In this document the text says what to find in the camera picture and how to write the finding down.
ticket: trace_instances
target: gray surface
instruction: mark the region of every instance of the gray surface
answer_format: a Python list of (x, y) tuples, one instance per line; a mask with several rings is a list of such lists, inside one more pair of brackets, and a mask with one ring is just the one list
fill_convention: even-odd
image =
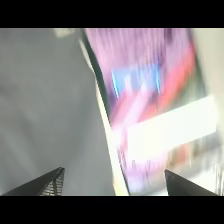
[(0, 193), (59, 166), (64, 195), (114, 195), (94, 76), (77, 32), (0, 29)]

